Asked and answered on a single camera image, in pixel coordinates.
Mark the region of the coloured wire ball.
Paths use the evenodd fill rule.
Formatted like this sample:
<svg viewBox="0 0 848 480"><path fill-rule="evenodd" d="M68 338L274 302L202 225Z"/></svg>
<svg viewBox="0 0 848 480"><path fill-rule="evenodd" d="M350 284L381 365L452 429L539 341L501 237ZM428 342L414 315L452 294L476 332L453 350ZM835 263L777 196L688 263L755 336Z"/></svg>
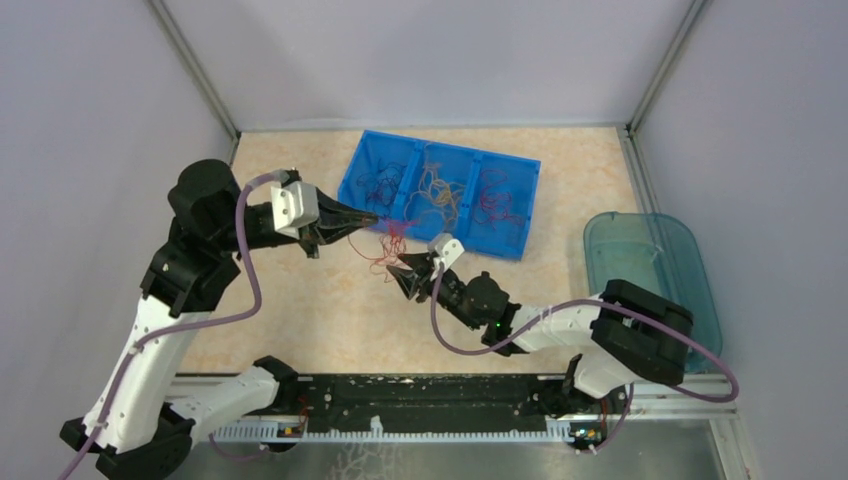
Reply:
<svg viewBox="0 0 848 480"><path fill-rule="evenodd" d="M380 232L374 240L379 247L378 252L363 252L351 238L347 239L347 243L358 257L368 262L369 273L388 284L393 281L388 268L401 264L400 255L407 252L407 231L416 223L385 219L378 225L386 227L386 231Z"/></svg>

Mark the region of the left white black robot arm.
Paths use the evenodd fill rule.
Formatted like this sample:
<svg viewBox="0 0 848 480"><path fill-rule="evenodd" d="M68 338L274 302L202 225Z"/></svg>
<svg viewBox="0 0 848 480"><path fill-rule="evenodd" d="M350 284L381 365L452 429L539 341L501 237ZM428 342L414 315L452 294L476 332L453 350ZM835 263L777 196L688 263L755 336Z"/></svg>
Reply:
<svg viewBox="0 0 848 480"><path fill-rule="evenodd" d="M200 442L241 417L273 411L303 415L297 372L266 356L243 373L182 400L166 394L196 333L254 316L262 294L255 249L300 247L314 259L378 222L275 170L239 185L217 159L190 164L169 191L167 241L141 282L136 316L120 360L95 405L60 432L78 458L94 455L109 479L163 479Z"/></svg>

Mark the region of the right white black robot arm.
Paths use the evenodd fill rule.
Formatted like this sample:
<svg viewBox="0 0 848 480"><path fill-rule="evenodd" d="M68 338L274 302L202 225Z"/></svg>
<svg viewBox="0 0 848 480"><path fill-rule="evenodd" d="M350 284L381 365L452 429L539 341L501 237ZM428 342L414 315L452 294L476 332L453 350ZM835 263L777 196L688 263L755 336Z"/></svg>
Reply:
<svg viewBox="0 0 848 480"><path fill-rule="evenodd" d="M481 331L484 353L576 349L563 379L537 394L549 416L599 412L605 399L638 379L665 386L683 381L693 328L684 307L621 279L588 299L522 305L488 272L463 282L451 269L439 272L439 262L434 253L403 254L388 272L408 299L430 302Z"/></svg>

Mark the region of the blue three-compartment plastic bin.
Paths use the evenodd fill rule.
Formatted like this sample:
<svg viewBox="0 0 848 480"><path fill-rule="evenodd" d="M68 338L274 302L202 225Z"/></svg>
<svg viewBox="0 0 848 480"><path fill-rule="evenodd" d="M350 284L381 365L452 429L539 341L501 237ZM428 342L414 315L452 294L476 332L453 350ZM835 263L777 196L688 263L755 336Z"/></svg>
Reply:
<svg viewBox="0 0 848 480"><path fill-rule="evenodd" d="M428 242L448 232L470 252L519 260L540 170L533 159L367 130L337 198L379 222L415 222L407 238Z"/></svg>

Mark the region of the teal transparent plastic tray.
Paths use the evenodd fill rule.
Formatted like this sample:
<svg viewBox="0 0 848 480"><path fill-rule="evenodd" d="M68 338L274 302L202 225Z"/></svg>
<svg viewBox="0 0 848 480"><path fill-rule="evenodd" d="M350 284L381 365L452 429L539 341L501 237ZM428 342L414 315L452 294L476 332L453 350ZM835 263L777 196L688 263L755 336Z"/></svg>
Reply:
<svg viewBox="0 0 848 480"><path fill-rule="evenodd" d="M691 230L661 213L604 212L583 231L591 293L627 280L694 315L692 338L719 357L723 335L700 249Z"/></svg>

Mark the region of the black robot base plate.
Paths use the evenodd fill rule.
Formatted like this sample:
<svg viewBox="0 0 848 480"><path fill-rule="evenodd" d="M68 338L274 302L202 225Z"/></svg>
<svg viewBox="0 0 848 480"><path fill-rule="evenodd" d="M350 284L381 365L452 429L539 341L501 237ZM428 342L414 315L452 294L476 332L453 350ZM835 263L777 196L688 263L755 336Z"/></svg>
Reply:
<svg viewBox="0 0 848 480"><path fill-rule="evenodd" d="M596 420L624 403L622 387L598 400L567 389L561 375L314 374L284 384L281 399L255 413L306 419L310 433L365 432L374 417L387 433L541 433L550 420Z"/></svg>

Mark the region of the left aluminium corner post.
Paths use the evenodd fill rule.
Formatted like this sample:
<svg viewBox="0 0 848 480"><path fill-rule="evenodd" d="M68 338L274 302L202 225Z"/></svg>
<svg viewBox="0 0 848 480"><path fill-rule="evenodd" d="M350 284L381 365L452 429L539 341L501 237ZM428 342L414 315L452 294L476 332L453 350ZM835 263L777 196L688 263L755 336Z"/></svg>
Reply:
<svg viewBox="0 0 848 480"><path fill-rule="evenodd" d="M145 4L210 113L230 140L237 142L241 133L173 12L163 0L147 0Z"/></svg>

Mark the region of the aluminium corner post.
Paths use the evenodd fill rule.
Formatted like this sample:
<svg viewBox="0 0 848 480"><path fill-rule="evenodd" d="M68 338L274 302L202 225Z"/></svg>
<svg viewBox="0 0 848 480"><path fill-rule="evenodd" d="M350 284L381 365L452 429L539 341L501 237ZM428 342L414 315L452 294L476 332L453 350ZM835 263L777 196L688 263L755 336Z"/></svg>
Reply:
<svg viewBox="0 0 848 480"><path fill-rule="evenodd" d="M147 0L145 4L210 113L230 140L237 142L241 133L173 12L163 0Z"/></svg>
<svg viewBox="0 0 848 480"><path fill-rule="evenodd" d="M652 79L628 123L628 132L632 137L635 137L645 124L648 115L657 103L663 89L682 58L684 50L690 42L702 16L711 5L711 0L693 0L689 3L680 25L673 35L668 48L663 54Z"/></svg>

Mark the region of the right aluminium corner post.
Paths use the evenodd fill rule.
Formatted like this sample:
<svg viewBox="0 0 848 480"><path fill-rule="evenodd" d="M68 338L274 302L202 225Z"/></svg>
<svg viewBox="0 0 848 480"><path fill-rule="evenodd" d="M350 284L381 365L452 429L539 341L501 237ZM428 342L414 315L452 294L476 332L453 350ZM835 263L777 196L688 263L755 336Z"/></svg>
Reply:
<svg viewBox="0 0 848 480"><path fill-rule="evenodd" d="M663 54L652 79L628 123L628 132L632 137L635 137L645 124L648 115L657 103L663 89L682 58L684 50L690 42L702 16L711 5L711 0L693 0L689 3L680 25L673 35L668 48Z"/></svg>

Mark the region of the aluminium frame rail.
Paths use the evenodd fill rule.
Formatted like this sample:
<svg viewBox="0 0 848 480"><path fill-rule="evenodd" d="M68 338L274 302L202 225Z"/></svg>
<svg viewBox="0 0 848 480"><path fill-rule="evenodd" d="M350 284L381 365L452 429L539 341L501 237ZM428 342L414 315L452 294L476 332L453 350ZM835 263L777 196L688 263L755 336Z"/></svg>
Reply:
<svg viewBox="0 0 848 480"><path fill-rule="evenodd" d="M165 399L207 394L234 375L189 375L179 374L166 388ZM636 420L703 420L735 418L737 406L734 400L726 399L731 393L731 384L718 375L698 374L684 378L679 388L639 381L635 383L630 412L627 418Z"/></svg>

